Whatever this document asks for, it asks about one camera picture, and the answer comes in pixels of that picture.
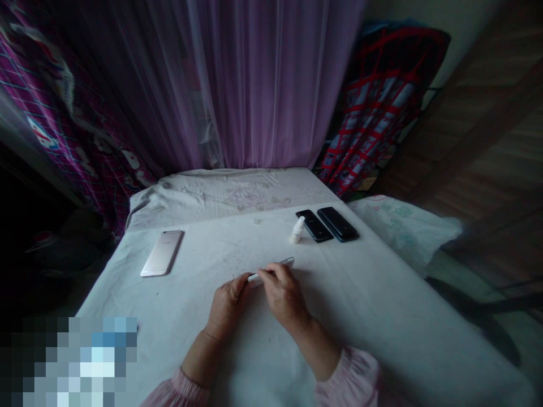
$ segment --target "small white bottle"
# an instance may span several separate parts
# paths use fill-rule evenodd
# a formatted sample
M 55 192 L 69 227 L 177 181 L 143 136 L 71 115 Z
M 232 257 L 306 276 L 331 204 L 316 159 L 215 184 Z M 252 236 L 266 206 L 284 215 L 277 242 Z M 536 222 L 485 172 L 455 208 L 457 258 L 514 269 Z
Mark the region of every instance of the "small white bottle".
M 294 229 L 292 229 L 292 235 L 290 235 L 290 243 L 298 243 L 301 238 L 301 233 L 304 231 L 304 222 L 305 217 L 299 217 L 298 221 L 294 225 Z

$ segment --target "rose gold smartphone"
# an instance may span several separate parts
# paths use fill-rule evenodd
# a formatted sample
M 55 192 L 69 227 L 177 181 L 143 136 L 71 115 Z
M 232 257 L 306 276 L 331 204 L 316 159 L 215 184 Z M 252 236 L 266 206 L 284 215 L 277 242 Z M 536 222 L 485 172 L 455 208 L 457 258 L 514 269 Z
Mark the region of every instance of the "rose gold smartphone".
M 169 273 L 183 235 L 183 231 L 162 232 L 140 276 L 151 277 Z

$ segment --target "pink curtain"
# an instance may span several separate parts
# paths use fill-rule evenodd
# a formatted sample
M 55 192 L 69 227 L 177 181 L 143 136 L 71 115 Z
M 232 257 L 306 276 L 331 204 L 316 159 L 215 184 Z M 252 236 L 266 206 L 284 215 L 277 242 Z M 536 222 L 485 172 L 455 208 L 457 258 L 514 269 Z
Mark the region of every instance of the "pink curtain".
M 155 177 L 51 19 L 46 3 L 0 4 L 0 83 L 47 157 L 116 237 L 128 198 Z
M 312 167 L 365 0 L 65 1 L 134 137 L 166 173 Z

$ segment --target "smartphone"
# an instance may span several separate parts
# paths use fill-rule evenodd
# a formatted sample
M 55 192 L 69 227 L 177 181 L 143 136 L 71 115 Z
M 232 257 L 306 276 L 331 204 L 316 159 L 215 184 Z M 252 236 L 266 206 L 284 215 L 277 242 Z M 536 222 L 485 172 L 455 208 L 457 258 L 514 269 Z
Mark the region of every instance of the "smartphone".
M 183 235 L 183 231 L 162 232 L 140 276 L 151 277 L 169 273 Z
M 335 208 L 331 206 L 321 208 L 317 211 L 317 214 L 324 224 L 328 226 L 332 235 L 340 242 L 358 239 L 359 235 L 356 229 Z
M 320 243 L 324 242 L 326 240 L 333 239 L 334 236 L 330 234 L 328 229 L 322 224 L 322 222 L 318 219 L 318 217 L 315 216 L 313 212 L 311 212 L 309 209 L 306 209 L 304 211 L 296 212 L 296 216 L 299 218 L 300 216 L 305 217 L 305 228 L 309 232 L 309 234 L 313 237 L 315 242 Z

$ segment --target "pink shirt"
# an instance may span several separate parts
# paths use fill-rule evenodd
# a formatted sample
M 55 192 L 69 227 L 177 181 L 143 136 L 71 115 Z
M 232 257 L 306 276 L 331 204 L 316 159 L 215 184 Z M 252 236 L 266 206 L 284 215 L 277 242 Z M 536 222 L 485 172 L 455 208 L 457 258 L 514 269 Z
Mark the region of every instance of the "pink shirt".
M 380 368 L 368 352 L 343 348 L 334 373 L 325 382 L 317 382 L 317 406 L 409 407 L 400 397 L 379 390 Z M 205 406 L 209 390 L 204 390 L 179 369 L 164 380 L 143 401 L 142 407 Z

